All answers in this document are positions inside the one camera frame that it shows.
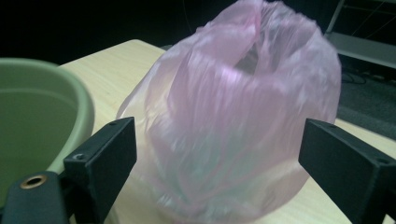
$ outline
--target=wooden table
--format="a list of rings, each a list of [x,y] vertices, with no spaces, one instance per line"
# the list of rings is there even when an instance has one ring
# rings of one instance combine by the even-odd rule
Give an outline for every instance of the wooden table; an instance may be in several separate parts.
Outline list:
[[[87,86],[95,107],[93,131],[116,118],[125,97],[164,53],[139,40],[131,40],[62,65]],[[396,158],[396,142],[338,119],[335,124],[368,144]],[[148,200],[148,188],[130,177],[115,202],[120,223],[172,223],[158,213]],[[303,189],[287,204],[254,222],[267,223],[350,223],[344,214],[309,178]],[[389,217],[384,223],[393,223]]]

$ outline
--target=pink plastic bag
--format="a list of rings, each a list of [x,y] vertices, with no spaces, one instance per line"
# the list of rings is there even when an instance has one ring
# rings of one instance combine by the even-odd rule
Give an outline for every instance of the pink plastic bag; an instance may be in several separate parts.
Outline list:
[[[308,178],[304,122],[334,122],[340,72],[313,21],[238,1],[165,52],[120,107],[136,121],[133,175],[178,223],[262,217]]]

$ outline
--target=light wood tabletop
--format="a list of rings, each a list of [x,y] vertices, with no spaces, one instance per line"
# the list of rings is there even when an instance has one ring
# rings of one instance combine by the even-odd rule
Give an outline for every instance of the light wood tabletop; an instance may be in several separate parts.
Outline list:
[[[95,108],[93,132],[116,118],[126,96],[134,89],[164,50],[140,40],[131,40],[62,65],[74,73],[91,93]],[[335,124],[366,143],[396,158],[396,142],[338,119]],[[115,202],[120,223],[172,223],[149,202],[148,188],[130,176]],[[275,212],[253,222],[350,223],[324,191],[309,178],[302,190]],[[386,217],[384,223],[393,223]]]

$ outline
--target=bowl rim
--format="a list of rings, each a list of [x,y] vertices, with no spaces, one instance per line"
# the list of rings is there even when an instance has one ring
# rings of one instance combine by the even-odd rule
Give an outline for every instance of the bowl rim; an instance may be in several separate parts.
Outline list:
[[[64,158],[74,151],[80,144],[92,135],[94,123],[93,100],[87,87],[73,73],[63,69],[56,63],[50,63],[37,59],[28,58],[0,58],[0,65],[29,66],[40,70],[46,70],[60,77],[76,93],[77,116],[71,133],[58,155],[47,168],[47,171],[61,173],[64,170]]]

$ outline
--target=dark background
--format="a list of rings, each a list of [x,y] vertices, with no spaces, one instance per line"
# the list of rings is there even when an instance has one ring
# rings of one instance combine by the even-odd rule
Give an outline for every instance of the dark background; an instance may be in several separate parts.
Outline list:
[[[173,45],[234,2],[0,0],[0,57],[62,64],[131,39]],[[327,27],[338,1],[284,2]]]

